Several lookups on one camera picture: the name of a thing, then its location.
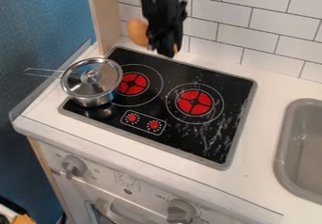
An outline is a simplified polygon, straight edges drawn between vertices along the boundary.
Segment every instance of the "white countertop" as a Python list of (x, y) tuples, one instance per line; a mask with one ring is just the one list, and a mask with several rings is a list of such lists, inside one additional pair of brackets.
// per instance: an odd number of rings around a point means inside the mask
[[(129, 42), (128, 39), (121, 39), (119, 45), (146, 52)], [(100, 56), (98, 49), (91, 47), (82, 55), (82, 58), (90, 56)], [(273, 172), (273, 162), (286, 107), (294, 100), (301, 98), (322, 100), (322, 85), (188, 53), (180, 53), (175, 59), (247, 77), (255, 80), (258, 84), (233, 163), (228, 170), (219, 171), (209, 168), (59, 114), (57, 108), (67, 96), (60, 88), (58, 80), (54, 81), (25, 110), (24, 116), (26, 118), (18, 118), (15, 121), (15, 128), (24, 135), (54, 139), (55, 142), (65, 143), (71, 148), (87, 152), (94, 152), (95, 148), (101, 148), (100, 150), (108, 148), (118, 154), (132, 156), (141, 160), (142, 165), (149, 163), (159, 167), (160, 171), (163, 169), (164, 174), (167, 174), (166, 172), (172, 175), (173, 173), (179, 174), (185, 179), (188, 178), (199, 184), (207, 185), (208, 188), (222, 190), (240, 199), (283, 214), (282, 224), (322, 223), (322, 206), (289, 193), (278, 183)], [(53, 135), (54, 129), (79, 136), (82, 141), (78, 141), (78, 145), (72, 144), (72, 141), (69, 142), (66, 137)], [(121, 164), (125, 168), (130, 167), (130, 164)], [(142, 171), (145, 171), (146, 175), (154, 175), (157, 178), (157, 171), (148, 173), (148, 168)], [(165, 182), (171, 183), (172, 180), (165, 180)]]

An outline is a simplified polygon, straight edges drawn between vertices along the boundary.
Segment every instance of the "white knob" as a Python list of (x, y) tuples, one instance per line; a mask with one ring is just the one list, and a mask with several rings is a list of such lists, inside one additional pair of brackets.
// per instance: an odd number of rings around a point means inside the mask
[(71, 179), (72, 176), (82, 177), (88, 170), (86, 164), (79, 158), (67, 155), (61, 166), (66, 170), (66, 178)]
[(171, 200), (168, 207), (168, 223), (195, 223), (198, 211), (195, 206), (185, 200)]

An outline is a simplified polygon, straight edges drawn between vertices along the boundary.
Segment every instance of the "silver pot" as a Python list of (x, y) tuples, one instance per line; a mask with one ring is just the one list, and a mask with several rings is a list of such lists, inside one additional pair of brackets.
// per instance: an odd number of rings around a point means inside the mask
[[(45, 69), (26, 69), (27, 75), (45, 76), (30, 73), (32, 71), (50, 71)], [(62, 89), (77, 104), (93, 107), (107, 104), (117, 96), (117, 87), (122, 79), (121, 66), (106, 58), (89, 58), (73, 63), (60, 77)]]

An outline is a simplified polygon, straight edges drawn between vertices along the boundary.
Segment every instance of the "black cooktop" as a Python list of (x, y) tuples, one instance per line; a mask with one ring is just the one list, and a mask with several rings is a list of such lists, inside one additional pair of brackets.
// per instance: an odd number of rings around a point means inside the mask
[(207, 166), (229, 166), (253, 81), (123, 48), (108, 58), (124, 72), (118, 97), (92, 108), (69, 100), (63, 114)]

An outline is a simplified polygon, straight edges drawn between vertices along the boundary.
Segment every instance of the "gray sink basin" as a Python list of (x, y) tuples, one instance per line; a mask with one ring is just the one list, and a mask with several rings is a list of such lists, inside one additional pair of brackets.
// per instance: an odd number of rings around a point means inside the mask
[(288, 106), (274, 169), (291, 193), (322, 204), (321, 101), (302, 99)]

